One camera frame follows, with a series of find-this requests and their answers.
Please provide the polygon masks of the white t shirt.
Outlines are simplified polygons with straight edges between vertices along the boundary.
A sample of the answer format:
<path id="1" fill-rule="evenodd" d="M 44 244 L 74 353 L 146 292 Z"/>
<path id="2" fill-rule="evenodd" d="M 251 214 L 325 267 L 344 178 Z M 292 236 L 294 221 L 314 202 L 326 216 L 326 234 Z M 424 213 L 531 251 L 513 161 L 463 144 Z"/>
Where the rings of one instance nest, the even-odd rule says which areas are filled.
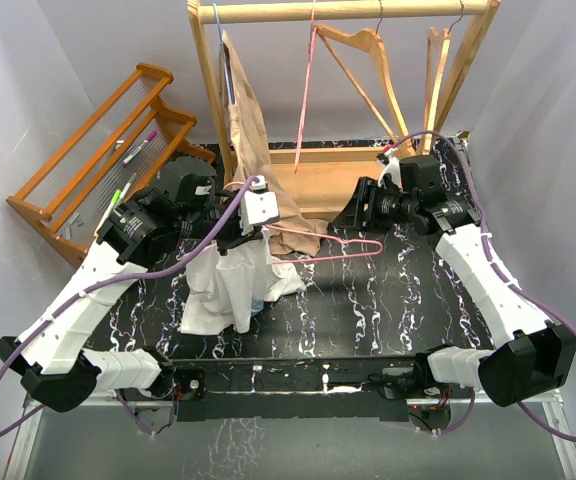
<path id="1" fill-rule="evenodd" d="M 179 332 L 218 335 L 232 326 L 239 333 L 250 329 L 251 318 L 265 304 L 306 290 L 296 267 L 283 264 L 270 253 L 270 232 L 226 254 L 210 245 L 186 267 L 189 294 Z"/>

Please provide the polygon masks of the beige t shirt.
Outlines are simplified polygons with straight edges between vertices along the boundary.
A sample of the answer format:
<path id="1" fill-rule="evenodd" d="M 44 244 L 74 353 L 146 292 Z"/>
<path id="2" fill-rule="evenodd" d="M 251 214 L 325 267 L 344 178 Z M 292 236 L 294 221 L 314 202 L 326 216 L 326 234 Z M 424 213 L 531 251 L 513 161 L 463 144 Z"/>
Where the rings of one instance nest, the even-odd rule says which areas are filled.
<path id="1" fill-rule="evenodd" d="M 236 97 L 236 103 L 228 105 L 226 91 L 222 92 L 222 103 L 228 110 L 230 142 L 237 158 L 234 179 L 244 181 L 252 175 L 263 175 L 269 190 L 276 193 L 280 229 L 271 231 L 269 244 L 273 254 L 297 252 L 314 256 L 320 250 L 319 236 L 327 231 L 327 222 L 305 218 L 292 196 L 281 186 L 273 171 L 262 110 L 231 39 L 226 32 L 223 36 Z"/>

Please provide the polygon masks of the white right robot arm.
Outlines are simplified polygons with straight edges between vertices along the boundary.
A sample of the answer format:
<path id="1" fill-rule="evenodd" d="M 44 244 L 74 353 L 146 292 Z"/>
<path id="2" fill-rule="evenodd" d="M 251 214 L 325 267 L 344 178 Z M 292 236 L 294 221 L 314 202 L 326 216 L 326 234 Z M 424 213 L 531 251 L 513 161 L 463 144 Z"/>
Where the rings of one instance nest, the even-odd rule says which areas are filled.
<path id="1" fill-rule="evenodd" d="M 410 225 L 433 240 L 436 254 L 462 282 L 492 335 L 491 350 L 440 346 L 417 355 L 415 388 L 434 397 L 449 383 L 484 391 L 506 407 L 559 388 L 567 380 L 576 338 L 501 279 L 502 263 L 483 246 L 481 217 L 444 188 L 431 155 L 395 160 L 379 178 L 358 179 L 333 221 L 341 228 L 386 232 Z"/>

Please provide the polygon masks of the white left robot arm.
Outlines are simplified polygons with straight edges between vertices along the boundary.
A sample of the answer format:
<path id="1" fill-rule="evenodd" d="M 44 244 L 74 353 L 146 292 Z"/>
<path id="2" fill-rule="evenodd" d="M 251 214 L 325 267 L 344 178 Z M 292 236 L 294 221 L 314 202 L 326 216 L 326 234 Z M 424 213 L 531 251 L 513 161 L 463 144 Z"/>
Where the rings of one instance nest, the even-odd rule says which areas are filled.
<path id="1" fill-rule="evenodd" d="M 260 238 L 253 200 L 267 193 L 252 176 L 235 192 L 217 187 L 215 169 L 182 157 L 158 178 L 113 208 L 75 274 L 32 327 L 0 339 L 0 359 L 21 377 L 34 400 L 68 412 L 91 394 L 140 389 L 168 396 L 175 376 L 153 347 L 128 352 L 89 350 L 85 344 L 122 295 L 137 281 L 183 269 L 212 241 L 226 247 Z"/>

